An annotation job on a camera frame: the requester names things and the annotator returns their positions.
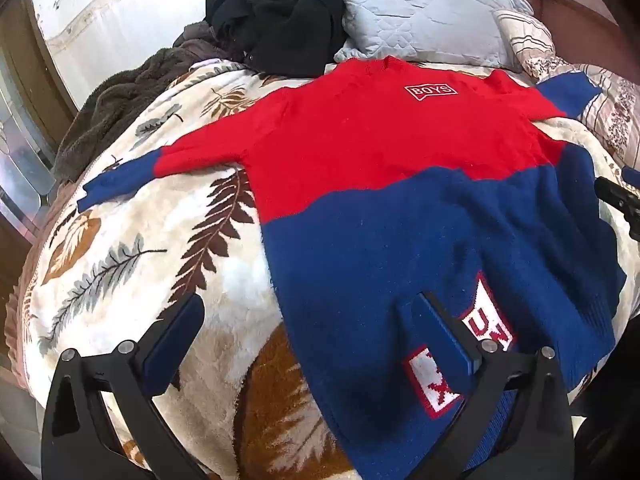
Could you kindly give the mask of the beige patterned pillow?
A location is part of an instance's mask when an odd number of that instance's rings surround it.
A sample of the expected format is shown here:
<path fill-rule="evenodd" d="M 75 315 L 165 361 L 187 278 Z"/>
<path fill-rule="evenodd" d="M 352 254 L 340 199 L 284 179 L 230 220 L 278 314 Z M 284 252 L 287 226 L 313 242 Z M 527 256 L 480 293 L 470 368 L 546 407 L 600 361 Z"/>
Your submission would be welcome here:
<path fill-rule="evenodd" d="M 494 13 L 524 72 L 566 116 L 579 120 L 623 167 L 639 169 L 639 87 L 603 67 L 556 55 L 551 32 L 532 16 Z"/>

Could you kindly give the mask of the dark brown fleece blanket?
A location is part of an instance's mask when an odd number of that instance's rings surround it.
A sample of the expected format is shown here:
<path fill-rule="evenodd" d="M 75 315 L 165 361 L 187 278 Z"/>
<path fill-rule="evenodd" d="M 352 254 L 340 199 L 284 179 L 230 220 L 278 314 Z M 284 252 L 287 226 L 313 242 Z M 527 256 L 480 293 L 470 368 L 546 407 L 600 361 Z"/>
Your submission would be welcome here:
<path fill-rule="evenodd" d="M 209 24 L 186 26 L 170 48 L 152 54 L 132 70 L 105 79 L 86 99 L 56 153 L 52 174 L 75 182 L 99 154 L 192 65 L 210 58 L 239 62 L 241 50 L 218 38 Z"/>

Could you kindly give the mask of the brown upholstered headboard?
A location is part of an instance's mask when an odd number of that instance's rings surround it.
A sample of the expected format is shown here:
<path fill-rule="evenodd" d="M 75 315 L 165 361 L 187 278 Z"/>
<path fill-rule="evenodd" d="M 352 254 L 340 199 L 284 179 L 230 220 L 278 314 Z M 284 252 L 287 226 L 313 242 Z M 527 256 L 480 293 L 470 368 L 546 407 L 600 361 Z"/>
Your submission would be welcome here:
<path fill-rule="evenodd" d="M 603 0 L 527 0 L 561 58 L 639 80 L 639 52 Z"/>

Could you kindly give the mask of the leaf-pattern fleece blanket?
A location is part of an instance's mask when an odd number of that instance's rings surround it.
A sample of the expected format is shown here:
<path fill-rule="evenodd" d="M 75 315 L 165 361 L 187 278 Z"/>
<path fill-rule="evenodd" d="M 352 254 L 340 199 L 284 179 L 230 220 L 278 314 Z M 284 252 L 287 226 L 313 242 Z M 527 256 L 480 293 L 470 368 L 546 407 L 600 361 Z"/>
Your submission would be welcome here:
<path fill-rule="evenodd" d="M 288 340 L 241 165 L 172 174 L 88 209 L 78 206 L 85 185 L 100 174 L 241 113 L 273 91 L 316 79 L 207 63 L 161 94 L 89 167 L 37 250 L 17 307 L 15 368 L 44 414 L 64 350 L 110 353 L 124 340 L 140 340 L 161 313 L 197 294 L 204 322 L 167 390 L 152 402 L 204 479 L 365 479 L 324 419 Z M 555 117 L 539 128 L 584 148 L 596 179 L 638 197 L 637 170 L 620 166 L 579 120 Z M 626 276 L 612 321 L 614 349 L 639 307 L 639 242 L 621 212 L 598 202 Z M 576 387 L 564 384 L 569 407 L 613 349 Z M 127 458 L 145 468 L 114 396 L 102 398 Z"/>

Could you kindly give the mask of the grey quilted pillow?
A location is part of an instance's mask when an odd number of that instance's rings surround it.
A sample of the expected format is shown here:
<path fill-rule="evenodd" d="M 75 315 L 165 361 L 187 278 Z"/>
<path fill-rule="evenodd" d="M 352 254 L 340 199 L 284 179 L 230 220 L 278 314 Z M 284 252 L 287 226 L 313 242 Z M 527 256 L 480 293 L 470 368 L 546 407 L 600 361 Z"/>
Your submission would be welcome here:
<path fill-rule="evenodd" d="M 521 67 L 494 13 L 532 14 L 526 0 L 343 0 L 347 39 L 334 61 L 394 56 L 408 62 Z"/>

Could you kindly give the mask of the red and blue knit sweater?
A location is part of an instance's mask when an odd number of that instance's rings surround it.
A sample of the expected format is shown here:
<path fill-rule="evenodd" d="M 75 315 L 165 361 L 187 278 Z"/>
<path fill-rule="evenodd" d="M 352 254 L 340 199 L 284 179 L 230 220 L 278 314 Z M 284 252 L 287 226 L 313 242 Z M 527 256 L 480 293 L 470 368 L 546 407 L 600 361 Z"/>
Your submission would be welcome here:
<path fill-rule="evenodd" d="M 568 117 L 496 70 L 350 60 L 104 172 L 80 209 L 236 162 L 253 191 L 288 340 L 357 471 L 400 479 L 463 396 L 411 304 L 431 292 L 478 339 L 552 348 L 574 388 L 614 347 L 626 276 Z"/>

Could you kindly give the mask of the black garment pile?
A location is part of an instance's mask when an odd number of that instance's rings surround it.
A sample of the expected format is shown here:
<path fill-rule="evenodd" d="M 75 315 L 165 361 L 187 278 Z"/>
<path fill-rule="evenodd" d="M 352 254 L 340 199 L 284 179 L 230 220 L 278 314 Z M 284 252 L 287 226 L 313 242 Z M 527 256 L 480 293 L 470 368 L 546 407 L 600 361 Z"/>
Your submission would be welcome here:
<path fill-rule="evenodd" d="M 344 44 L 343 0 L 205 0 L 224 52 L 256 72 L 316 78 Z"/>

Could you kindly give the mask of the wooden framed window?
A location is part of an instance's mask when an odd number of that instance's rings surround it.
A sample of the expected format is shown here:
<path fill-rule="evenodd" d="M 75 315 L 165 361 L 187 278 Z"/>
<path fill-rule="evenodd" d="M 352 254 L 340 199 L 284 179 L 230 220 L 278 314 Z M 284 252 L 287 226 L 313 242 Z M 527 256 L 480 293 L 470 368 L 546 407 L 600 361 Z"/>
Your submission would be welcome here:
<path fill-rule="evenodd" d="M 77 108 L 32 0 L 1 1 L 1 298 L 17 284 L 58 182 L 55 154 Z"/>

